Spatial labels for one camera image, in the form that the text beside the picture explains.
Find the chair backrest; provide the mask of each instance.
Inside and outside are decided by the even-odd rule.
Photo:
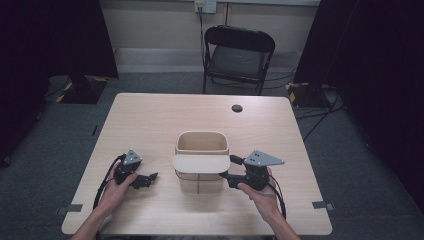
[[[226,25],[213,26],[205,32],[205,44],[273,53],[275,42],[268,34]]]

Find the wooden table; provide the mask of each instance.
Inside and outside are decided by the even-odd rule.
[[[236,113],[232,106],[243,111]],[[150,188],[129,189],[104,234],[119,235],[273,235],[253,201],[223,182],[219,191],[184,191],[172,160],[182,132],[218,131],[228,138],[230,154],[247,157],[257,149],[281,158],[272,166],[299,235],[327,235],[332,226],[289,101],[282,97],[122,93],[106,119],[62,231],[73,234],[91,212],[97,189],[112,161],[129,149],[143,157],[137,172],[159,172]],[[244,167],[232,164],[231,173]]]

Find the human arm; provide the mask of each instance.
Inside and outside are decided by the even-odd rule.
[[[272,175],[271,169],[268,168],[268,172]],[[275,187],[273,179],[270,178],[269,183]],[[262,219],[270,225],[277,239],[300,239],[278,209],[276,195],[270,187],[266,186],[262,191],[256,191],[244,183],[239,183],[237,186],[249,196],[250,200],[253,200]]]
[[[104,219],[109,216],[122,202],[129,185],[137,178],[137,173],[129,175],[123,183],[118,185],[113,180],[113,173],[118,167],[119,161],[115,163],[109,174],[109,181],[106,184],[99,205],[91,212],[71,240],[93,239],[102,225]]]

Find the black chair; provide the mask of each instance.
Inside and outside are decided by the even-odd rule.
[[[205,32],[203,93],[206,79],[214,82],[215,77],[255,84],[261,95],[274,49],[272,37],[261,31],[225,25],[209,28]]]

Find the baseboard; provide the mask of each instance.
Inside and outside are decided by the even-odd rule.
[[[202,57],[197,49],[116,48],[115,61],[120,73],[202,72]],[[270,72],[290,72],[297,67],[300,52],[274,53]]]

